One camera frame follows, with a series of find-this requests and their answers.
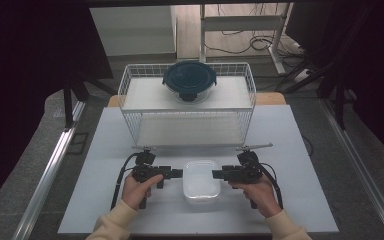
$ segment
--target black cable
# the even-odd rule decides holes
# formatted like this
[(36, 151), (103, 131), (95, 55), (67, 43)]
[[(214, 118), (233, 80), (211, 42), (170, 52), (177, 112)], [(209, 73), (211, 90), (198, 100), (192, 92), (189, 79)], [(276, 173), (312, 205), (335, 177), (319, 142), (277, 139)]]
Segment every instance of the black cable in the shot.
[(270, 180), (270, 182), (273, 185), (274, 191), (276, 192), (277, 196), (277, 203), (279, 204), (279, 207), (283, 209), (283, 200), (282, 200), (282, 193), (279, 188), (279, 184), (277, 184), (277, 180), (273, 178), (273, 176), (267, 171), (266, 168), (263, 167), (261, 164), (256, 165), (260, 170), (267, 176), (267, 178)]
[[(262, 47), (262, 48), (258, 48), (256, 46), (254, 46), (255, 43), (257, 42), (262, 42), (262, 43), (266, 43), (266, 46)], [(264, 38), (264, 36), (260, 36), (260, 35), (257, 35), (257, 36), (253, 36), (250, 40), (249, 40), (249, 45), (252, 47), (252, 49), (256, 50), (256, 51), (263, 51), (263, 50), (266, 50), (270, 47), (270, 45), (272, 44), (272, 41), (270, 40), (267, 40)]]
[(257, 12), (258, 12), (258, 3), (254, 3), (254, 7), (251, 9), (251, 11), (248, 13), (248, 15), (251, 15), (251, 13), (254, 12), (254, 9), (255, 9), (255, 13), (254, 13), (254, 15), (257, 15)]
[(301, 137), (308, 142), (308, 144), (310, 145), (310, 153), (308, 153), (308, 156), (311, 157), (311, 155), (313, 155), (314, 153), (314, 147), (313, 147), (313, 144), (311, 143), (310, 139), (308, 139), (307, 137), (305, 137), (304, 135), (301, 134)]
[(296, 66), (294, 69), (292, 69), (283, 79), (282, 81), (278, 84), (276, 89), (274, 90), (275, 92), (279, 92), (280, 88), (283, 86), (283, 84), (293, 80), (302, 70), (304, 70), (309, 64), (309, 60), (304, 59), (298, 66)]
[(266, 3), (261, 4), (261, 9), (260, 9), (260, 14), (259, 15), (266, 15)]
[(274, 170), (274, 168), (272, 166), (270, 166), (269, 164), (267, 164), (267, 163), (260, 163), (260, 164), (269, 167), (272, 170), (272, 172), (273, 172), (274, 180), (277, 181), (276, 171)]
[[(223, 12), (224, 15), (226, 15), (226, 13), (221, 8), (221, 4), (217, 4), (217, 13), (218, 13), (219, 16), (221, 16), (220, 10)], [(235, 34), (238, 34), (238, 33), (241, 33), (241, 32), (243, 32), (243, 31), (237, 31), (237, 32), (232, 32), (232, 33), (225, 33), (224, 31), (221, 31), (221, 34), (229, 36), (229, 35), (235, 35)]]
[(296, 54), (296, 53), (291, 53), (291, 52), (289, 52), (287, 49), (286, 49), (286, 47), (285, 47), (285, 45), (283, 45), (283, 42), (282, 41), (279, 41), (279, 43), (280, 43), (280, 45), (282, 46), (282, 48), (284, 49), (284, 50), (282, 50), (282, 49), (277, 49), (277, 53), (280, 55), (280, 56), (285, 56), (285, 57), (300, 57), (300, 58), (305, 58), (305, 57), (309, 57), (309, 56), (311, 56), (311, 55), (309, 55), (309, 54)]
[(248, 51), (248, 49), (251, 48), (251, 46), (249, 46), (248, 48), (246, 48), (245, 50), (242, 50), (242, 51), (239, 51), (239, 52), (231, 52), (231, 51), (227, 51), (227, 50), (224, 50), (224, 49), (220, 49), (220, 48), (213, 48), (213, 47), (209, 47), (207, 46), (207, 44), (204, 44), (206, 48), (210, 49), (210, 50), (216, 50), (216, 51), (221, 51), (221, 52), (225, 52), (225, 53), (231, 53), (231, 54), (241, 54), (241, 53), (244, 53), (246, 51)]
[(130, 159), (132, 159), (134, 156), (137, 156), (137, 155), (138, 155), (137, 153), (133, 153), (132, 155), (130, 155), (124, 162), (123, 167), (120, 169), (120, 173), (118, 174), (118, 178), (117, 178), (117, 184), (115, 185), (113, 200), (111, 202), (111, 209), (113, 209), (115, 207), (115, 204), (117, 203), (118, 192), (120, 191), (120, 184), (121, 184), (121, 181), (123, 180), (124, 172), (127, 171), (126, 166), (129, 163)]

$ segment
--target white table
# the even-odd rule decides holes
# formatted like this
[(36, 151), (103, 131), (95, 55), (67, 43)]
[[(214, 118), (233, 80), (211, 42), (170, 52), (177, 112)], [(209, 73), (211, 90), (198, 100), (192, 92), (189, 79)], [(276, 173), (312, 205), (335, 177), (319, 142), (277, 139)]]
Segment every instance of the white table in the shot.
[[(273, 143), (257, 149), (260, 162), (276, 170), (284, 207), (309, 232), (337, 232), (317, 175), (288, 105), (257, 106), (247, 145)], [(110, 210), (115, 182), (124, 160), (135, 151), (133, 140), (118, 108), (104, 109), (77, 185), (58, 233), (90, 233), (99, 215)], [(182, 168), (188, 161), (211, 159), (220, 166), (238, 165), (233, 148), (175, 148), (154, 152), (155, 166)], [(166, 180), (153, 189), (147, 208), (140, 210), (130, 230), (136, 235), (249, 235), (268, 233), (258, 211), (250, 208), (241, 190), (221, 182), (220, 200), (210, 209), (186, 202), (182, 179)]]

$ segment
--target wire basket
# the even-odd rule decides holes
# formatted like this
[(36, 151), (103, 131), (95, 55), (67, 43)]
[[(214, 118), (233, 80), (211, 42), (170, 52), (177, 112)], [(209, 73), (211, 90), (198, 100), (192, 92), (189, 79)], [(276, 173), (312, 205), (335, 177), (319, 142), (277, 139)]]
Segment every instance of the wire basket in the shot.
[(126, 66), (118, 103), (136, 146), (242, 146), (255, 106), (248, 63), (207, 63), (217, 85), (197, 104), (176, 101), (162, 84), (171, 65)]

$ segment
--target beige sleeve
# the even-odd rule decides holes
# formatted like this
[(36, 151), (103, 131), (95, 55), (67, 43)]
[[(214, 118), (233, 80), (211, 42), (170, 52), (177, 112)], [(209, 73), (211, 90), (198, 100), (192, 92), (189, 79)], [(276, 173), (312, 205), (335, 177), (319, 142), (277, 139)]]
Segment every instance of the beige sleeve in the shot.
[(130, 232), (127, 227), (136, 215), (135, 210), (120, 200), (108, 214), (98, 218), (93, 233), (86, 240), (123, 240), (129, 238)]
[(266, 219), (273, 235), (273, 240), (308, 240), (305, 228), (295, 225), (285, 210)]

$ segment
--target hand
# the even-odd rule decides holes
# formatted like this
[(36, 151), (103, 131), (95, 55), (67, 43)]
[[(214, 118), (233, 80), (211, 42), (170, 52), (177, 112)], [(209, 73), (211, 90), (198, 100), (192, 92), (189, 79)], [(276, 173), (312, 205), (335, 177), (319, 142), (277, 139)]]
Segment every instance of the hand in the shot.
[(146, 182), (137, 182), (130, 173), (124, 179), (123, 193), (121, 199), (134, 210), (139, 210), (139, 204), (144, 197), (151, 196), (151, 187), (163, 180), (163, 175), (159, 174), (146, 180)]
[(234, 188), (244, 190), (245, 197), (252, 199), (257, 204), (258, 211), (264, 217), (272, 217), (282, 211), (274, 198), (272, 184), (265, 175), (253, 184), (237, 182), (229, 182), (229, 184)]

